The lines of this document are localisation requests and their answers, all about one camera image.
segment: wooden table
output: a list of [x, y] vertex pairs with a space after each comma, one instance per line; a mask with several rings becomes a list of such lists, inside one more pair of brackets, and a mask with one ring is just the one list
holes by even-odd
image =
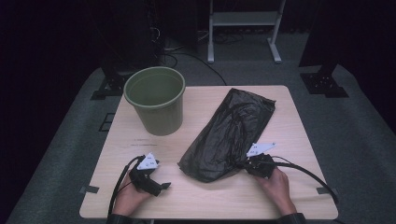
[[[82, 217], [106, 218], [111, 193], [123, 167], [134, 157], [150, 152], [160, 161], [151, 175], [158, 183], [172, 182], [169, 189], [152, 197], [134, 217], [154, 219], [274, 219], [279, 217], [256, 180], [241, 171], [213, 183], [192, 179], [177, 166], [192, 141], [206, 126], [231, 87], [187, 87], [183, 95], [183, 124], [175, 133], [148, 133], [124, 98], [108, 133], [90, 185], [80, 208]], [[289, 90], [284, 86], [236, 86], [276, 100], [276, 111], [258, 143], [276, 143], [268, 153], [290, 160], [324, 180]], [[337, 209], [329, 194], [318, 194], [321, 185], [308, 175], [280, 167], [290, 180], [290, 195], [307, 219], [334, 219]]]

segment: black plastic bag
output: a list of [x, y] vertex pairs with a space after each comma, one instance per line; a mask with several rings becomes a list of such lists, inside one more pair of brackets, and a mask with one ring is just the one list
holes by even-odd
[[275, 101], [230, 89], [212, 119], [192, 142], [178, 166], [208, 183], [239, 171], [236, 164], [256, 143], [275, 111]]

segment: human hand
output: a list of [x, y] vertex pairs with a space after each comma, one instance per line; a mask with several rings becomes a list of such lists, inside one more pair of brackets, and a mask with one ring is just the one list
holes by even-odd
[[285, 173], [276, 167], [269, 179], [259, 176], [254, 177], [282, 216], [297, 213], [297, 209], [290, 198], [289, 179]]
[[134, 184], [131, 183], [128, 172], [120, 184], [119, 193], [117, 194], [113, 208], [113, 214], [129, 217], [134, 210], [150, 196], [151, 194], [137, 189]]

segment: green bucket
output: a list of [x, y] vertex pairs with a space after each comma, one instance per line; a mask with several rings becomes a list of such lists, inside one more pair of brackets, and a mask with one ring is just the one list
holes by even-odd
[[168, 67], [150, 67], [125, 83], [125, 99], [134, 106], [146, 130], [154, 135], [177, 131], [183, 122], [184, 77]]

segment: white tag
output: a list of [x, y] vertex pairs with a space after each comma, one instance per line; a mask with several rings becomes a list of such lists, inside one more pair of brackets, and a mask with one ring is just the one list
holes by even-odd
[[247, 153], [247, 157], [260, 155], [275, 146], [276, 143], [259, 143], [259, 144], [253, 143], [253, 145], [251, 146], [250, 150]]
[[150, 152], [137, 166], [137, 170], [156, 169], [157, 167], [158, 163], [155, 161], [154, 155]]

